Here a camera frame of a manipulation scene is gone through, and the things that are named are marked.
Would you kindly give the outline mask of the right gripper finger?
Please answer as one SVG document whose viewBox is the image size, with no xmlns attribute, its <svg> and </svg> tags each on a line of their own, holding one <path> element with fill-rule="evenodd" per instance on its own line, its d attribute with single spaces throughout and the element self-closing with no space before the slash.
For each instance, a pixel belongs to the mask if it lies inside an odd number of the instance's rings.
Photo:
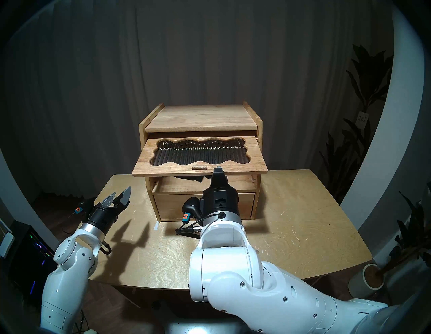
<svg viewBox="0 0 431 334">
<path fill-rule="evenodd" d="M 222 167 L 214 168 L 212 174 L 212 188 L 227 188 L 229 187 L 227 177 Z"/>
</svg>

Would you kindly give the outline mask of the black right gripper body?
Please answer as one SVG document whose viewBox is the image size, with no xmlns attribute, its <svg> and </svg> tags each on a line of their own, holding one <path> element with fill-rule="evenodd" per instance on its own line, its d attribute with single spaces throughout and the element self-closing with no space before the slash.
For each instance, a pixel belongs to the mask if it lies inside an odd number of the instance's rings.
<svg viewBox="0 0 431 334">
<path fill-rule="evenodd" d="M 200 199 L 200 209 L 203 216 L 218 211 L 228 211 L 239 215 L 239 196 L 233 187 L 207 188 Z"/>
</svg>

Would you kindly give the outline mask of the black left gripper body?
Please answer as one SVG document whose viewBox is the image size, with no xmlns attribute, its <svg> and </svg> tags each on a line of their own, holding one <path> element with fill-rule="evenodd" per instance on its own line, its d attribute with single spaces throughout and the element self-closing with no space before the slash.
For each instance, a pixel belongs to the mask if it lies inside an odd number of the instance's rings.
<svg viewBox="0 0 431 334">
<path fill-rule="evenodd" d="M 100 231 L 109 231 L 119 215 L 118 209 L 118 205 L 108 207 L 98 203 L 89 213 L 88 224 Z"/>
</svg>

